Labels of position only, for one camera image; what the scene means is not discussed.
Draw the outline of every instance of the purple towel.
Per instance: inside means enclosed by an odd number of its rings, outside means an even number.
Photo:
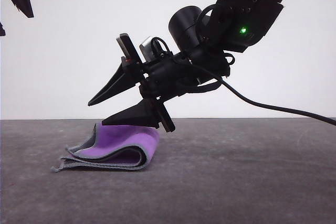
[[[59,172],[77,166],[139,170],[149,164],[158,143],[159,134],[150,127],[97,123],[89,139],[66,148],[71,155],[61,157],[61,166],[52,170]]]

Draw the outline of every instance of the black cable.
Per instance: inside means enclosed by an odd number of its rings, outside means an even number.
[[[167,45],[167,43],[166,43],[163,39],[161,39],[161,38],[159,38],[159,37],[154,37],[154,38],[152,38],[152,40],[151,40],[151,48],[152,48],[152,51],[153,51],[153,52],[154,52],[154,50],[155,50],[155,48],[154,48],[154,41],[155,41],[155,40],[158,40],[158,41],[162,42],[162,44],[163,44],[164,47],[166,48],[167,52],[170,51],[170,50],[169,50],[169,47],[168,47],[168,45]]]
[[[208,71],[207,69],[202,68],[202,67],[197,66],[197,65],[194,65],[194,64],[179,63],[179,62],[175,61],[174,59],[173,59],[173,61],[176,64],[180,64],[180,65],[185,65],[185,66],[189,66],[189,67],[192,67],[192,68],[196,68],[196,69],[198,69],[200,71],[203,71],[204,73],[207,73],[208,75],[210,75],[211,77],[213,77],[214,79],[216,79],[217,81],[219,81],[222,85],[224,85],[225,87],[227,87],[233,94],[235,94],[236,96],[238,96],[240,99],[242,99],[243,101],[245,101],[245,102],[247,102],[249,104],[252,104],[254,106],[261,107],[261,108],[264,108],[264,109],[269,109],[269,110],[277,110],[277,111],[282,111],[282,112],[287,112],[287,113],[292,113],[292,114],[297,114],[297,115],[308,116],[310,118],[314,118],[314,119],[317,119],[317,120],[320,120],[320,121],[323,121],[323,122],[326,122],[326,123],[330,123],[330,124],[336,126],[336,120],[333,120],[331,118],[327,118],[325,116],[317,115],[317,114],[310,113],[310,112],[307,112],[307,111],[295,110],[295,109],[289,109],[289,108],[283,108],[283,107],[278,107],[278,106],[273,106],[273,105],[267,105],[267,104],[263,104],[263,103],[252,101],[252,100],[246,98],[245,96],[243,96],[242,94],[240,94],[237,90],[235,90],[227,82],[225,82],[221,77],[219,77],[216,74]]]

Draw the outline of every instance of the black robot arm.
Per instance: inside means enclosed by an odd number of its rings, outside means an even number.
[[[235,62],[233,55],[224,50],[244,52],[259,42],[281,12],[281,1],[217,0],[203,11],[196,6],[184,7],[169,22],[169,31],[180,52],[173,54],[161,38],[149,37],[140,45],[145,62],[141,61],[130,37],[121,34],[117,39],[125,55],[121,65],[88,105],[100,103],[139,83],[143,100],[103,120],[102,124],[158,128],[161,122],[167,132],[172,132],[175,126],[163,105],[165,101],[186,93],[212,91],[223,84],[253,105],[311,116],[336,125],[334,120],[309,112],[253,102],[221,78],[230,75],[230,66]],[[215,81],[204,84],[211,79]]]

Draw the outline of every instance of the purple cloth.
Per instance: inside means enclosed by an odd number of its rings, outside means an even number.
[[[78,146],[66,148],[69,156],[54,172],[89,166],[97,168],[138,170],[151,161],[159,143],[158,132],[150,127],[106,125],[97,123],[89,139]]]

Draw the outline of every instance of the white backdrop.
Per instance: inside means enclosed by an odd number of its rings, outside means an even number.
[[[183,6],[216,0],[31,0],[27,19],[1,0],[2,119],[105,118],[141,100],[133,88],[93,107],[87,102],[120,63],[115,38],[128,33],[166,40],[171,16]],[[257,45],[235,54],[228,82],[264,103],[336,116],[336,0],[284,0],[285,9]],[[255,108],[224,87],[166,103],[172,117],[292,116]]]

